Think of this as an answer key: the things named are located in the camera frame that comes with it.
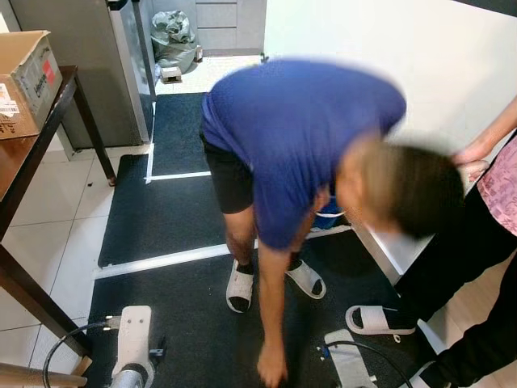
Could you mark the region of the large cardboard box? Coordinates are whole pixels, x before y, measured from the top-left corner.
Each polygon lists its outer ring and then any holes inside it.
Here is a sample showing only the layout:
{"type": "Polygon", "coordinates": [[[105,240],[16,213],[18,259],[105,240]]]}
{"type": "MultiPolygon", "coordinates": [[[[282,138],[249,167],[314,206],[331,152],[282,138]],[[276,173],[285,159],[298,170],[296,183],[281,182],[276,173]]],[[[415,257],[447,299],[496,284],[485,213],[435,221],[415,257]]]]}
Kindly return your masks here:
{"type": "Polygon", "coordinates": [[[0,33],[0,140],[41,132],[62,75],[48,31],[0,33]]]}

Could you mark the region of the grey rubbish bag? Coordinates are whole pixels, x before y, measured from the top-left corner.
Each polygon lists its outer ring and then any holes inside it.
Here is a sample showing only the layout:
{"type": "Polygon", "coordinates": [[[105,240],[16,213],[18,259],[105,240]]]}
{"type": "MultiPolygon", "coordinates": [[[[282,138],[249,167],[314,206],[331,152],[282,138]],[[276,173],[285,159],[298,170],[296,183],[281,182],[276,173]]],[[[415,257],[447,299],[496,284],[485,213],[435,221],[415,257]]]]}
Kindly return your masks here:
{"type": "Polygon", "coordinates": [[[182,74],[193,71],[200,46],[185,12],[159,11],[151,23],[150,37],[158,67],[178,68],[182,74]]]}

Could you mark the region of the black floor mat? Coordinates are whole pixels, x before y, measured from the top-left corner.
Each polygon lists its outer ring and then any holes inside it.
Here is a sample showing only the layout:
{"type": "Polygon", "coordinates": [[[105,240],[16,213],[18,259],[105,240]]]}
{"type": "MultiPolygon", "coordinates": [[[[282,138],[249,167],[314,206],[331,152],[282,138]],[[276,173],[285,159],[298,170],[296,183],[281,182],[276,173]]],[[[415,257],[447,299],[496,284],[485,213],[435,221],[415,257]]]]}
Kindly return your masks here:
{"type": "Polygon", "coordinates": [[[126,264],[225,243],[210,176],[145,182],[148,156],[120,158],[99,266],[126,264]]]}
{"type": "MultiPolygon", "coordinates": [[[[398,307],[399,296],[376,260],[352,232],[313,238],[301,258],[321,275],[326,294],[314,299],[292,278],[284,281],[285,358],[281,388],[339,388],[340,381],[320,347],[326,334],[346,329],[352,306],[398,307]]],[[[263,344],[258,297],[246,313],[225,300],[228,255],[97,280],[90,322],[126,306],[152,310],[150,340],[163,346],[153,388],[266,388],[256,369],[263,344]]]]}
{"type": "Polygon", "coordinates": [[[203,100],[204,93],[158,95],[153,133],[154,176],[209,170],[200,140],[203,100]]]}

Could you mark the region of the white slide slipper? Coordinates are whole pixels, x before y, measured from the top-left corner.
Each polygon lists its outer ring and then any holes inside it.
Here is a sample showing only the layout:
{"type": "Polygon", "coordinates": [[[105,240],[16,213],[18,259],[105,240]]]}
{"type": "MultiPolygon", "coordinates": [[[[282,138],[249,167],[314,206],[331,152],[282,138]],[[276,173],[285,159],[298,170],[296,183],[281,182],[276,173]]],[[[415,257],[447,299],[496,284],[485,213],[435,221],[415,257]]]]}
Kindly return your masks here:
{"type": "Polygon", "coordinates": [[[347,328],[363,335],[413,334],[417,321],[413,315],[384,306],[352,306],[346,311],[347,328]]]}
{"type": "Polygon", "coordinates": [[[234,313],[246,313],[251,306],[252,295],[254,295],[254,263],[241,265],[235,259],[230,261],[228,287],[225,291],[226,303],[234,313]]]}
{"type": "Polygon", "coordinates": [[[315,300],[323,299],[326,295],[326,283],[321,275],[306,262],[294,261],[289,265],[287,274],[303,293],[315,300]]]}

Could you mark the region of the brown wooden bar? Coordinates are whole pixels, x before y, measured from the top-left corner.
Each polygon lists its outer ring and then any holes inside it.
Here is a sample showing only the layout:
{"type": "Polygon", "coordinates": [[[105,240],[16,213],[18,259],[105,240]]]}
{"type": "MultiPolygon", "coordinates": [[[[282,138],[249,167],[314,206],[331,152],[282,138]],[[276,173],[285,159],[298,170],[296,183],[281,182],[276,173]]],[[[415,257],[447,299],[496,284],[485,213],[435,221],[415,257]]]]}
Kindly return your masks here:
{"type": "Polygon", "coordinates": [[[88,382],[87,377],[0,363],[0,386],[44,386],[44,377],[52,387],[84,387],[88,382]]]}

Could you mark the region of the blue bucket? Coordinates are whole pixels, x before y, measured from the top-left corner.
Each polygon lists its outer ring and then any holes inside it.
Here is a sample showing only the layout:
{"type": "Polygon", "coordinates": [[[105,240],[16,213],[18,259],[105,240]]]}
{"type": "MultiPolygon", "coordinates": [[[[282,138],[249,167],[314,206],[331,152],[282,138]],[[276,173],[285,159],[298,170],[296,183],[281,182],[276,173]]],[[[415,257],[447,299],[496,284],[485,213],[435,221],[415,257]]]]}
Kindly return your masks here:
{"type": "Polygon", "coordinates": [[[350,222],[344,217],[343,208],[336,201],[336,196],[331,195],[328,202],[321,210],[315,212],[313,225],[310,232],[319,230],[331,230],[336,226],[349,226],[350,222]]]}

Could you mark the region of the person in pink shirt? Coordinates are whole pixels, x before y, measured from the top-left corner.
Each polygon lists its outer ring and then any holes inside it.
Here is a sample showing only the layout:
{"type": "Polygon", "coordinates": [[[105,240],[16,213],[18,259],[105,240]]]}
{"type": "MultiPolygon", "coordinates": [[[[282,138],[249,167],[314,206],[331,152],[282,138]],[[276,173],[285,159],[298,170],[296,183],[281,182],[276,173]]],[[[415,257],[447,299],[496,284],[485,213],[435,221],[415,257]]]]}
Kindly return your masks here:
{"type": "MultiPolygon", "coordinates": [[[[437,234],[394,285],[404,313],[428,321],[458,289],[485,270],[505,262],[517,248],[517,127],[515,101],[469,147],[455,155],[457,165],[476,165],[496,144],[501,151],[480,174],[464,199],[458,226],[437,234]]],[[[515,362],[516,273],[507,267],[488,317],[465,330],[461,339],[421,366],[400,388],[468,388],[515,362]]]]}

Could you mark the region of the dark brown wooden table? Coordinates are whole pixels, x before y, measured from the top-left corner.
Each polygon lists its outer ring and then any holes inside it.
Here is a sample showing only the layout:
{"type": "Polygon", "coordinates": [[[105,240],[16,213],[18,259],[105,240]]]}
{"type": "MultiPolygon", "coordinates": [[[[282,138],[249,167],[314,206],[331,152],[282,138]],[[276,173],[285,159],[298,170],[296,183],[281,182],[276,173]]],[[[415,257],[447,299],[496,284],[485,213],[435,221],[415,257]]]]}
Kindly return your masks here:
{"type": "Polygon", "coordinates": [[[96,158],[99,159],[107,183],[118,184],[117,173],[111,165],[106,146],[101,140],[99,127],[89,106],[87,96],[82,91],[78,68],[74,65],[60,67],[64,80],[61,82],[56,99],[48,112],[48,118],[40,133],[34,137],[0,140],[0,288],[7,291],[22,307],[28,310],[40,324],[51,330],[59,339],[66,335],[64,344],[81,358],[92,356],[92,341],[85,334],[74,334],[73,319],[56,303],[47,292],[33,280],[32,276],[16,261],[1,243],[23,196],[28,191],[32,178],[47,153],[49,141],[55,137],[58,126],[71,104],[80,113],[92,141],[96,158]]]}

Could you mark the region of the person in blue shirt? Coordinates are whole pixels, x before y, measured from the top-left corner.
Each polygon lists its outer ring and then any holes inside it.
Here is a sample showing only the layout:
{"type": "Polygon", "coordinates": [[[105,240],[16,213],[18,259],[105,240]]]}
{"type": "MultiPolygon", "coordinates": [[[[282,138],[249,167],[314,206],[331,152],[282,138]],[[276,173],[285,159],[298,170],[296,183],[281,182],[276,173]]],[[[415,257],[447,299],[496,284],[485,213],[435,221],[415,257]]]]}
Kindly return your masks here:
{"type": "Polygon", "coordinates": [[[387,136],[406,114],[392,82],[362,68],[278,59],[235,71],[202,103],[204,158],[226,244],[254,263],[266,388],[287,380],[284,281],[331,195],[351,221],[413,238],[457,225],[465,189],[453,159],[387,136]]]}

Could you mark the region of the small white floor box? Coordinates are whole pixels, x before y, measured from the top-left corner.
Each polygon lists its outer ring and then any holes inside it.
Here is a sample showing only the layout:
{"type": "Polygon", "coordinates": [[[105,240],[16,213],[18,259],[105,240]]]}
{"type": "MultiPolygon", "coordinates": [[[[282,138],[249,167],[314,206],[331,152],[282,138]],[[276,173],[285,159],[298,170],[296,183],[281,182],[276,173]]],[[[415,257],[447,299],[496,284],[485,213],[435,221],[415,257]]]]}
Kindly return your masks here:
{"type": "Polygon", "coordinates": [[[159,71],[160,81],[163,84],[174,84],[174,82],[183,82],[183,73],[179,67],[162,67],[159,71]]]}

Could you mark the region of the tall grey cabinet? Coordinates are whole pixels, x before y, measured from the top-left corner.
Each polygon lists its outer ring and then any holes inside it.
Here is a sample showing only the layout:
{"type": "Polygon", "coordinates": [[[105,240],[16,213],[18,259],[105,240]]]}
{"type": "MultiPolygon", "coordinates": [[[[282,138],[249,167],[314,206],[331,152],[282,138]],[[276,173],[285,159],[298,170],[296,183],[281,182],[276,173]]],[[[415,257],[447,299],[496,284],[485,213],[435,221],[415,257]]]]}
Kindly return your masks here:
{"type": "Polygon", "coordinates": [[[0,25],[48,31],[60,65],[74,65],[107,147],[153,137],[158,72],[150,0],[0,0],[0,25]]]}

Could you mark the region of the grey drawer unit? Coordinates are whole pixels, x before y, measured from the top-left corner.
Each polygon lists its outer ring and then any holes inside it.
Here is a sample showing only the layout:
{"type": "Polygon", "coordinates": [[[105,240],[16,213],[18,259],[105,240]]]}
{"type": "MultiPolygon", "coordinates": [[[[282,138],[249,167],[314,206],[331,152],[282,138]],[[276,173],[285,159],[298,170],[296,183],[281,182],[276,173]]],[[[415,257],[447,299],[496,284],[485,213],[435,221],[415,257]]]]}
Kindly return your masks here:
{"type": "Polygon", "coordinates": [[[155,14],[182,11],[207,57],[263,54],[268,0],[141,0],[145,25],[155,14]]]}

